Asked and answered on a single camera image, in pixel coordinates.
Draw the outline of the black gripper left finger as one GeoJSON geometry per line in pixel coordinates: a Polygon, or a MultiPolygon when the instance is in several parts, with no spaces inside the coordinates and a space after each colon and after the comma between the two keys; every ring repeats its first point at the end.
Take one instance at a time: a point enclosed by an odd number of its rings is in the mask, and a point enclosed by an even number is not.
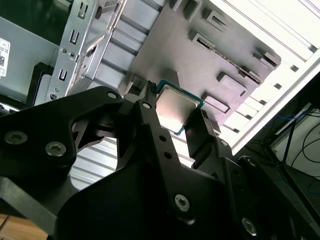
{"type": "Polygon", "coordinates": [[[0,210],[15,211],[38,224],[56,224],[68,200],[65,187],[76,155],[104,137],[116,138],[120,169],[152,167],[168,212],[183,225],[195,223],[187,175],[171,135],[157,114],[156,86],[144,98],[121,97],[100,86],[27,108],[0,119],[0,210]]]}

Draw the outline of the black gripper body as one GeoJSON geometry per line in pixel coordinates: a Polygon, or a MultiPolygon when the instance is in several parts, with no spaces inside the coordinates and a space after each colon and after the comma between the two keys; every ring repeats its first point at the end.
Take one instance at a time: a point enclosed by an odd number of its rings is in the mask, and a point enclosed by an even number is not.
{"type": "Polygon", "coordinates": [[[168,212],[160,182],[151,166],[137,162],[71,197],[58,213],[59,240],[238,240],[240,231],[222,185],[188,167],[186,198],[196,210],[184,225],[168,212]]]}

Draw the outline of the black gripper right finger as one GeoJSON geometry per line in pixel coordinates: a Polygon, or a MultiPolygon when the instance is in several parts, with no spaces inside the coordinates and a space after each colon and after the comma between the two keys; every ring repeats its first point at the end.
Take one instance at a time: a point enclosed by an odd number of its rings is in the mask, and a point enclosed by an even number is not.
{"type": "Polygon", "coordinates": [[[202,109],[185,124],[193,168],[223,187],[228,204],[222,240],[317,240],[320,215],[283,164],[263,165],[250,156],[235,158],[202,109]]]}

